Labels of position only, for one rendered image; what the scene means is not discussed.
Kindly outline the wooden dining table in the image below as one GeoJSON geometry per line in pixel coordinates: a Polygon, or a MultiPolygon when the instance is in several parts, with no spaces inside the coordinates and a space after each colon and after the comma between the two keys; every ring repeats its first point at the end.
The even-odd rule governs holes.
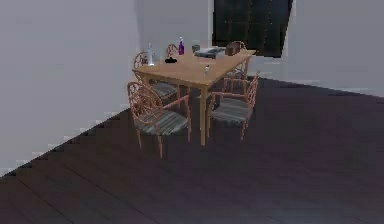
{"type": "Polygon", "coordinates": [[[154,66],[144,65],[136,70],[144,83],[150,79],[161,80],[170,84],[182,85],[200,90],[200,140],[206,144],[206,109],[209,88],[221,80],[228,72],[244,61],[248,62],[255,50],[242,49],[234,56],[221,55],[216,59],[196,57],[192,52],[176,55],[176,63],[160,61],[154,66]],[[210,65],[208,75],[204,75],[205,65],[210,65]]]}

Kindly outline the clear white bottle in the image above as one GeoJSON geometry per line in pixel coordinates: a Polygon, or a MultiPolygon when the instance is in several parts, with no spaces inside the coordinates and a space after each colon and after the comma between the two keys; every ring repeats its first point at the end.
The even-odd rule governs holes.
{"type": "Polygon", "coordinates": [[[152,43],[148,43],[148,48],[147,48],[147,59],[148,59],[148,65],[149,66],[154,66],[154,60],[153,60],[153,49],[152,49],[152,43]]]}

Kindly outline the brown box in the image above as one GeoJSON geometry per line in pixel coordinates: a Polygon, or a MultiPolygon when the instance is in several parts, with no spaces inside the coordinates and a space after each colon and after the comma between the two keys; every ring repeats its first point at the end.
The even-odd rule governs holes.
{"type": "Polygon", "coordinates": [[[226,46],[225,54],[227,56],[233,56],[239,52],[240,52],[240,44],[238,42],[232,42],[226,46]]]}

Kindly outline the dark window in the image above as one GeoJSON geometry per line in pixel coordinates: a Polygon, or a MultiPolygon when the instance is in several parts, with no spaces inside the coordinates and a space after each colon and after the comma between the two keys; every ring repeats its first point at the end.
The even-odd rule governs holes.
{"type": "Polygon", "coordinates": [[[214,0],[212,42],[241,41],[257,56],[280,58],[293,0],[214,0]]]}

